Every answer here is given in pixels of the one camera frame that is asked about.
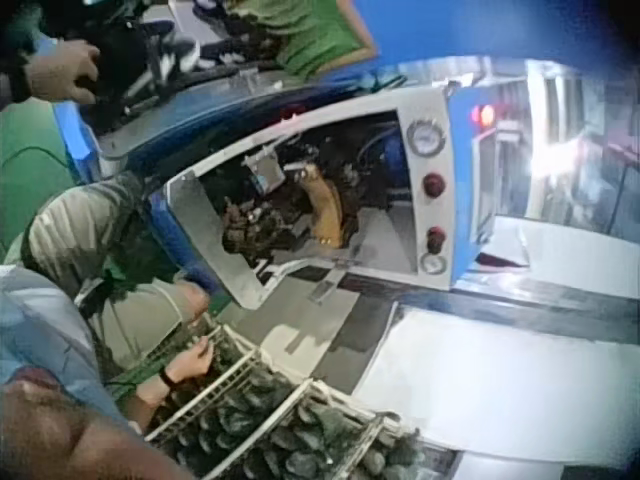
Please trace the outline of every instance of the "red button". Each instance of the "red button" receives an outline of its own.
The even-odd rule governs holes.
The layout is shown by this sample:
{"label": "red button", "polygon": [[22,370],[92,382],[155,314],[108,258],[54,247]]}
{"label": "red button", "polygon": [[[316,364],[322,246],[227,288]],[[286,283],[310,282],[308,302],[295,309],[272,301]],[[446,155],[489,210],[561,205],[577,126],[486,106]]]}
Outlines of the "red button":
{"label": "red button", "polygon": [[429,198],[438,198],[444,192],[447,184],[442,178],[442,175],[438,173],[430,173],[422,180],[422,187],[424,193]]}
{"label": "red button", "polygon": [[442,252],[442,245],[447,239],[447,234],[440,227],[431,227],[427,232],[427,251],[432,255]]}

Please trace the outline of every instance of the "person's arm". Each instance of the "person's arm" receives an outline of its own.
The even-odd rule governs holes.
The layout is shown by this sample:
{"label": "person's arm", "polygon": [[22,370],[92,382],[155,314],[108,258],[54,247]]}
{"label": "person's arm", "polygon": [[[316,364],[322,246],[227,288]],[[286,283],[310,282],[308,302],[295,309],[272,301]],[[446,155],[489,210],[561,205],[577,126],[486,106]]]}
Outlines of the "person's arm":
{"label": "person's arm", "polygon": [[8,68],[0,73],[0,111],[32,96],[47,102],[95,103],[93,93],[76,82],[82,77],[98,80],[99,55],[93,45],[73,40],[58,43],[51,53],[36,55],[25,65]]}
{"label": "person's arm", "polygon": [[[165,372],[173,383],[180,383],[193,377],[204,375],[213,360],[213,344],[207,337],[202,337],[189,350],[178,354],[165,368]],[[123,407],[125,418],[135,422],[142,432],[147,430],[156,409],[169,395],[169,386],[159,375],[138,385],[135,395],[127,399]]]}

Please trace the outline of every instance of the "black mat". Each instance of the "black mat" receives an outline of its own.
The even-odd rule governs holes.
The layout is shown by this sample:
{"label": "black mat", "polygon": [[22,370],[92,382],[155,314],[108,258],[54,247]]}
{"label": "black mat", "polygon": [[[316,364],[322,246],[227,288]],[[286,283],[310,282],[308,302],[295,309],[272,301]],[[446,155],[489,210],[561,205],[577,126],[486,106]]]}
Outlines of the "black mat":
{"label": "black mat", "polygon": [[384,335],[392,305],[361,295],[311,376],[352,393]]}

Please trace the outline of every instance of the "green fabric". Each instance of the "green fabric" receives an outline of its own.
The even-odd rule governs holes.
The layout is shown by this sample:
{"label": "green fabric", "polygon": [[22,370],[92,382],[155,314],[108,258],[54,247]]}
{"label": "green fabric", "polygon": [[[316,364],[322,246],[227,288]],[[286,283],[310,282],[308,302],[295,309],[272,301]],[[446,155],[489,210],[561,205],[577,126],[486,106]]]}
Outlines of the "green fabric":
{"label": "green fabric", "polygon": [[0,244],[8,250],[36,211],[74,185],[51,104],[38,100],[0,113]]}
{"label": "green fabric", "polygon": [[334,0],[246,0],[236,12],[254,15],[270,33],[285,37],[276,60],[303,78],[364,47]]}

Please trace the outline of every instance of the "blue shirt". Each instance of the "blue shirt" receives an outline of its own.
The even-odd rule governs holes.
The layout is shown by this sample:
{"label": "blue shirt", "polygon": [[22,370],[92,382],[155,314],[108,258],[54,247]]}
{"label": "blue shirt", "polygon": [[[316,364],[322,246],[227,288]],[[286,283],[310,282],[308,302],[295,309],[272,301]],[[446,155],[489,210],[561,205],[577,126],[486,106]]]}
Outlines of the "blue shirt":
{"label": "blue shirt", "polygon": [[71,299],[36,273],[0,266],[0,384],[23,366],[49,370],[73,397],[126,424],[102,386],[91,332]]}

